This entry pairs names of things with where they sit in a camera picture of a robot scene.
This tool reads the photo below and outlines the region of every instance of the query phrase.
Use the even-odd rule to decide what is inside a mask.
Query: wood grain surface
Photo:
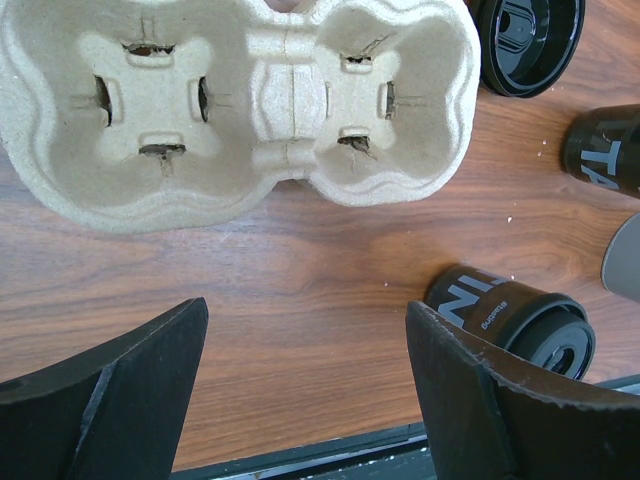
[[[203,296],[210,329],[175,469],[420,420],[404,312],[466,262],[587,308],[587,381],[640,372],[640,305],[607,293],[605,249],[640,201],[559,166],[579,113],[640,101],[637,0],[590,0],[552,90],[480,90],[455,178],[412,204],[349,209],[287,182],[225,225],[113,236],[38,203],[0,155],[0,381]]]

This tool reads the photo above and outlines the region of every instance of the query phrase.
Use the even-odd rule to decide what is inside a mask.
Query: black coffee cup
[[[640,198],[640,105],[580,115],[567,133],[563,158],[578,180]]]
[[[575,300],[472,267],[443,273],[425,303],[469,333],[569,378],[584,377],[595,353],[595,333]]]

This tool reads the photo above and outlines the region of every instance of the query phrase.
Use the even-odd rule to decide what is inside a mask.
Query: wooden table
[[[587,381],[638,373],[640,305],[607,293],[599,272],[640,202],[558,160],[577,114],[638,102],[637,7],[590,0],[572,64],[540,97],[480,90],[462,168],[422,202],[349,209],[289,182],[226,225],[113,236],[39,204],[3,152],[0,381],[204,296],[210,329],[176,469],[416,422],[405,306],[454,262],[582,302],[598,336]]]

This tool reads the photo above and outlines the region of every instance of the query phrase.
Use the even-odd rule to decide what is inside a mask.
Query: black coffee cup lid
[[[507,97],[534,97],[569,65],[586,0],[477,0],[482,81]]]

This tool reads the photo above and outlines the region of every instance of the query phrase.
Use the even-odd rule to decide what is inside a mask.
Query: torn cardboard hole
[[[184,155],[187,148],[184,145],[145,145],[138,153],[148,157],[159,157],[162,160],[171,160],[174,157]]]
[[[173,158],[184,155],[187,148],[184,145],[145,145],[138,152],[148,157],[156,157],[160,161],[160,170],[163,177],[173,175]]]
[[[102,77],[96,76],[96,102],[98,107],[107,112],[107,127],[111,126],[113,122],[113,108],[111,106],[111,97],[109,96],[109,90],[107,84]]]
[[[131,45],[123,45],[127,52],[131,55],[138,57],[160,57],[171,55],[175,50],[175,45],[162,46],[162,45],[150,45],[146,43],[132,43]]]
[[[359,55],[355,57],[346,57],[345,60],[356,65],[371,65],[372,58],[368,55]]]
[[[371,147],[369,146],[369,137],[366,135],[342,137],[338,139],[338,144],[347,145],[358,152],[370,155]]]
[[[391,120],[396,116],[396,85],[393,82],[387,83],[387,113],[385,118]]]
[[[198,83],[198,105],[200,107],[200,115],[206,123],[209,121],[209,90],[207,89],[207,79],[202,77]]]

